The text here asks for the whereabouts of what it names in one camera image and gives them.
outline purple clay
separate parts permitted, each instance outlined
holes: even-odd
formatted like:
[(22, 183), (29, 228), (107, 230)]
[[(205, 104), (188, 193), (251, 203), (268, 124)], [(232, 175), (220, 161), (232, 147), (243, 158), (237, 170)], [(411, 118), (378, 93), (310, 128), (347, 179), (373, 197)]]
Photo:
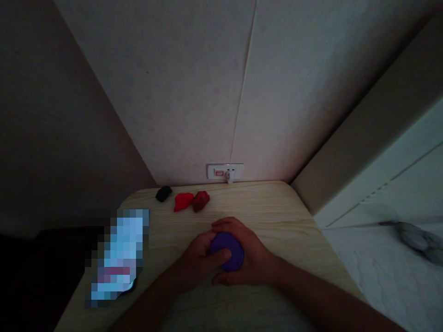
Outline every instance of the purple clay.
[(237, 271), (243, 264), (243, 258), (245, 252), (240, 242), (231, 233), (218, 233), (217, 236), (212, 240), (209, 252), (211, 255), (223, 248), (228, 248), (232, 255), (231, 259), (221, 266), (226, 272)]

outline wall seam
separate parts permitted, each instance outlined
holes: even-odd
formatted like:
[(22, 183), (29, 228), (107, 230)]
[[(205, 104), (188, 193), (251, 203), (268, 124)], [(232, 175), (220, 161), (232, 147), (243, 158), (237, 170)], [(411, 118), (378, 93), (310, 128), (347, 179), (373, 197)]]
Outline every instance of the wall seam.
[(241, 100), (243, 97), (243, 88), (245, 87), (245, 80), (246, 80), (246, 72), (248, 69), (248, 63), (249, 63), (249, 54), (250, 54), (250, 50), (251, 50), (251, 43), (252, 43), (252, 34), (254, 32), (254, 24), (255, 24), (255, 18), (257, 15), (257, 3), (258, 0), (255, 1), (255, 6), (254, 6), (254, 15), (252, 16), (252, 22), (251, 22), (251, 29), (249, 32), (249, 40), (248, 40), (248, 48), (246, 51), (246, 56), (245, 56), (245, 71), (243, 72), (243, 81), (241, 83), (241, 89), (240, 89), (240, 98), (239, 98), (239, 106), (237, 108), (237, 115), (235, 116), (235, 124), (234, 124), (234, 135), (232, 137), (232, 146), (231, 146), (231, 157), (229, 158), (229, 162), (232, 162), (232, 154), (234, 152), (234, 144), (235, 144), (235, 134), (237, 132), (237, 122), (239, 120), (239, 113), (240, 113), (240, 106), (241, 106)]

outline wall outlet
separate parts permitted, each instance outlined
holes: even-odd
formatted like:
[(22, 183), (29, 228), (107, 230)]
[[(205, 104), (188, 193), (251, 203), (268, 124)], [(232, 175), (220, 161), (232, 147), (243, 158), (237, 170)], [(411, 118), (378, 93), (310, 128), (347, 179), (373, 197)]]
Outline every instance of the wall outlet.
[(238, 180), (243, 175), (244, 164), (208, 164), (208, 180), (226, 180), (226, 172), (235, 171), (234, 180)]

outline right hand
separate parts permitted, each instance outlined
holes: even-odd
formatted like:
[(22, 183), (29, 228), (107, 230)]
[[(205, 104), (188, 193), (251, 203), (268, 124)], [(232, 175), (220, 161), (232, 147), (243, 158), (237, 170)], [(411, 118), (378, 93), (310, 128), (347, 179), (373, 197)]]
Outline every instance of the right hand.
[(209, 231), (197, 235), (182, 256), (164, 273), (169, 289), (177, 292), (190, 291), (201, 283), (216, 267), (231, 259), (231, 251), (222, 249), (206, 257), (211, 241), (217, 233)]
[(266, 249), (253, 231), (234, 217), (216, 221), (212, 224), (212, 231), (231, 233), (245, 251), (241, 268), (235, 272), (219, 273), (212, 279), (213, 285), (272, 284), (277, 256)]

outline wood grain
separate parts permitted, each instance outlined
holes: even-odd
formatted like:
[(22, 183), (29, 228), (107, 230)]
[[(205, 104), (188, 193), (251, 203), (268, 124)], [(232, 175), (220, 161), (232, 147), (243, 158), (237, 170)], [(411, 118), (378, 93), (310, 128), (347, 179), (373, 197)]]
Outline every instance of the wood grain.
[[(256, 232), (264, 245), (289, 262), (364, 299), (295, 191), (282, 181), (205, 184), (175, 187), (164, 202), (157, 189), (129, 196), (121, 209), (150, 210), (149, 248), (144, 247), (143, 272), (134, 292), (120, 296), (109, 308), (85, 309), (85, 275), (56, 331), (105, 331), (186, 249), (199, 233), (220, 218), (235, 216)], [(181, 192), (206, 190), (211, 200), (203, 211), (173, 213)], [(209, 276), (182, 294), (170, 308), (162, 331), (169, 330), (312, 330), (309, 322), (281, 294), (267, 286), (212, 286)]]

